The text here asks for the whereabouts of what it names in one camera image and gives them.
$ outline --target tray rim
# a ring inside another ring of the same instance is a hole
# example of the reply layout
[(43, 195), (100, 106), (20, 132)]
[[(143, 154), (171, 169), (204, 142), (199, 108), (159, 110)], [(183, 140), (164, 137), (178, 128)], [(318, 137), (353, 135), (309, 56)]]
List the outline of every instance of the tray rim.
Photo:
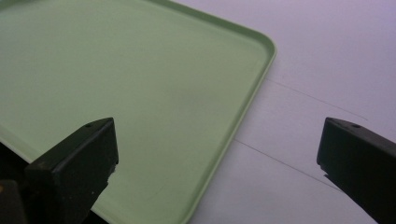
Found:
[[(222, 18), (219, 18), (215, 15), (211, 15), (209, 13), (194, 9), (192, 7), (187, 7), (184, 6), (180, 3), (172, 2), (172, 1), (163, 1), (163, 0), (141, 0), (145, 2), (149, 2), (151, 4), (155, 4), (161, 7), (166, 7), (168, 9), (172, 9), (176, 11), (177, 13), (184, 14), (189, 17), (193, 17), (196, 20), (203, 21), (206, 23), (211, 23), (213, 25), (216, 25), (221, 28), (227, 29), (229, 32), (233, 33), (238, 33), (242, 36), (245, 36), (247, 38), (253, 39), (261, 44), (261, 46), (266, 49), (269, 52), (269, 59), (268, 61), (263, 62), (262, 69), (260, 71), (260, 75), (258, 76), (258, 80), (253, 82), (253, 85), (251, 87), (251, 90), (249, 93), (246, 95), (247, 100), (245, 101), (244, 104), (241, 105), (242, 110), (239, 112), (237, 116), (237, 120), (234, 122), (232, 125), (232, 131), (228, 134), (226, 137), (227, 141), (222, 144), (223, 147), (219, 151), (219, 155), (215, 158), (215, 161), (213, 163), (213, 166), (209, 169), (210, 172), (208, 172), (208, 175), (206, 176), (205, 181), (203, 181), (203, 185), (199, 189), (199, 192), (195, 195), (195, 199), (193, 200), (193, 203), (189, 204), (190, 208), (186, 209), (188, 210), (187, 213), (185, 213), (184, 218), (179, 224), (186, 224), (189, 222), (191, 219), (192, 215), (194, 214), (196, 207), (198, 206), (199, 202), (201, 201), (202, 197), (205, 194), (205, 191), (212, 180), (215, 172), (217, 171), (219, 164), (222, 161), (222, 158), (224, 157), (226, 151), (228, 150), (231, 142), (233, 141), (233, 137), (235, 136), (236, 132), (238, 131), (238, 128), (240, 124), (242, 123), (242, 120), (244, 119), (244, 116), (248, 112), (248, 108), (251, 105), (252, 101), (255, 98), (255, 95), (257, 91), (259, 90), (260, 86), (262, 85), (263, 80), (265, 79), (265, 76), (271, 67), (272, 62), (274, 61), (276, 54), (277, 54), (277, 49), (274, 41), (267, 35), (264, 35), (258, 31), (252, 30), (250, 28), (247, 28), (243, 25), (237, 24), (232, 21), (226, 21)], [(28, 153), (25, 153), (23, 151), (16, 150), (15, 148), (19, 148), (19, 146), (23, 146), (23, 148), (29, 148), (29, 145), (26, 144), (22, 139), (20, 139), (18, 136), (13, 134), (7, 129), (4, 129), (2, 125), (0, 124), (0, 142), (3, 143), (6, 147), (10, 148), (12, 151), (14, 151), (18, 156), (23, 158), (25, 161), (31, 162), (32, 160), (30, 157), (27, 155)], [(111, 213), (108, 213), (105, 211), (104, 208), (100, 205), (94, 205), (92, 210), (97, 213), (101, 218), (103, 218), (105, 221), (109, 223), (114, 223), (116, 222), (116, 219), (111, 216)]]

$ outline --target white table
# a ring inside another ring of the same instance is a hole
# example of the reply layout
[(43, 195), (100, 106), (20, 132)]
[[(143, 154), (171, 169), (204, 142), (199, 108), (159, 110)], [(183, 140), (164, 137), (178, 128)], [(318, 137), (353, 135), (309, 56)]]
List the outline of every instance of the white table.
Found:
[(375, 223), (316, 164), (326, 117), (396, 142), (396, 2), (177, 0), (277, 56), (192, 224)]

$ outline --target thin black line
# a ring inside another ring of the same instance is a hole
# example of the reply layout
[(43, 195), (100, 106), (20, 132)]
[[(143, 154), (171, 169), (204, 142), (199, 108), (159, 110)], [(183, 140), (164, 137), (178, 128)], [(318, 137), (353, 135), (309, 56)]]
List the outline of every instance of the thin black line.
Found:
[(329, 104), (329, 103), (327, 103), (326, 101), (320, 100), (319, 98), (316, 98), (316, 97), (314, 97), (314, 96), (311, 96), (311, 95), (309, 95), (309, 94), (306, 94), (306, 93), (304, 93), (304, 92), (302, 92), (302, 91), (297, 91), (297, 90), (295, 90), (295, 89), (293, 89), (293, 88), (291, 88), (291, 87), (288, 87), (288, 86), (283, 85), (283, 84), (281, 84), (281, 83), (279, 83), (279, 82), (273, 81), (272, 79), (266, 78), (266, 80), (271, 81), (271, 82), (274, 82), (276, 85), (279, 85), (279, 86), (284, 87), (284, 88), (286, 88), (286, 89), (289, 89), (289, 90), (291, 90), (291, 91), (296, 91), (296, 92), (298, 92), (298, 93), (300, 93), (300, 94), (302, 94), (302, 95), (304, 95), (304, 96), (307, 96), (307, 97), (309, 97), (309, 98), (312, 98), (312, 99), (314, 99), (314, 100), (317, 100), (317, 101), (319, 101), (319, 102), (322, 102), (323, 104), (333, 106), (333, 107), (335, 107), (335, 108), (337, 108), (337, 109), (340, 109), (340, 110), (342, 110), (342, 111), (345, 111), (345, 112), (347, 112), (347, 113), (349, 113), (349, 114), (358, 116), (358, 117), (361, 118), (361, 119), (368, 120), (367, 118), (363, 117), (362, 115), (355, 114), (355, 113), (353, 113), (353, 112), (351, 112), (351, 111), (349, 111), (349, 110), (345, 110), (344, 108), (342, 108), (342, 107), (340, 107), (340, 106), (338, 106), (338, 105)]
[(309, 174), (307, 174), (307, 173), (305, 173), (305, 172), (303, 172), (303, 171), (301, 171), (301, 170), (299, 170), (299, 169), (297, 169), (297, 168), (294, 168), (294, 167), (288, 165), (287, 163), (285, 163), (285, 162), (283, 162), (283, 161), (280, 161), (280, 160), (278, 160), (278, 159), (276, 159), (276, 158), (274, 158), (274, 157), (272, 157), (272, 156), (270, 156), (270, 155), (268, 155), (268, 154), (266, 154), (266, 153), (263, 153), (263, 152), (259, 151), (258, 149), (254, 148), (254, 147), (251, 147), (251, 146), (249, 146), (249, 145), (247, 145), (247, 144), (245, 144), (245, 143), (243, 143), (243, 142), (241, 142), (241, 141), (239, 141), (239, 140), (237, 140), (237, 139), (234, 139), (234, 140), (235, 140), (235, 142), (238, 142), (238, 143), (240, 143), (240, 144), (242, 144), (242, 145), (244, 145), (244, 146), (246, 146), (246, 147), (248, 147), (248, 148), (250, 148), (250, 149), (253, 149), (253, 150), (255, 150), (255, 151), (261, 153), (262, 155), (264, 155), (264, 156), (266, 156), (266, 157), (268, 157), (268, 158), (270, 158), (270, 159), (272, 159), (272, 160), (274, 160), (274, 161), (277, 161), (277, 162), (279, 162), (279, 163), (282, 163), (282, 164), (288, 166), (289, 168), (291, 168), (291, 169), (293, 169), (293, 170), (295, 170), (295, 171), (297, 171), (297, 172), (299, 172), (299, 173), (301, 173), (301, 174), (303, 174), (303, 175), (307, 175), (307, 176), (309, 176), (309, 177), (311, 177), (311, 178), (317, 180), (318, 182), (320, 182), (320, 183), (322, 183), (322, 184), (324, 184), (324, 185), (327, 185), (328, 187), (330, 187), (330, 188), (332, 188), (332, 189), (336, 189), (336, 190), (338, 190), (338, 191), (340, 191), (340, 192), (343, 192), (343, 191), (341, 191), (340, 189), (335, 188), (334, 186), (331, 186), (331, 185), (329, 185), (328, 183), (326, 183), (326, 182), (324, 182), (324, 181), (322, 181), (322, 180), (320, 180), (320, 179), (317, 179), (316, 177), (314, 177), (314, 176), (312, 176), (312, 175), (309, 175)]

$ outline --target green plastic surface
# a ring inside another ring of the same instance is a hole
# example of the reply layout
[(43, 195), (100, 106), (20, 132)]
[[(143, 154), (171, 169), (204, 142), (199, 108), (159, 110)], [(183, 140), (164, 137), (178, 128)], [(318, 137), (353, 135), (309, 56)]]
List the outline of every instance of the green plastic surface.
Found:
[(0, 4), (0, 141), (33, 161), (113, 117), (110, 223), (191, 217), (274, 59), (272, 41), (172, 2)]

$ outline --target light green tray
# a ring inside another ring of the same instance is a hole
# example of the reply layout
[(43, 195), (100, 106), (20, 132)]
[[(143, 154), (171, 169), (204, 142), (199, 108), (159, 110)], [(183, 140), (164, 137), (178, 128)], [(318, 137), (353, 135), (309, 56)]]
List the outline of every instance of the light green tray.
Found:
[(120, 164), (93, 210), (186, 223), (274, 59), (257, 32), (167, 1), (0, 5), (0, 141), (33, 161), (116, 122)]

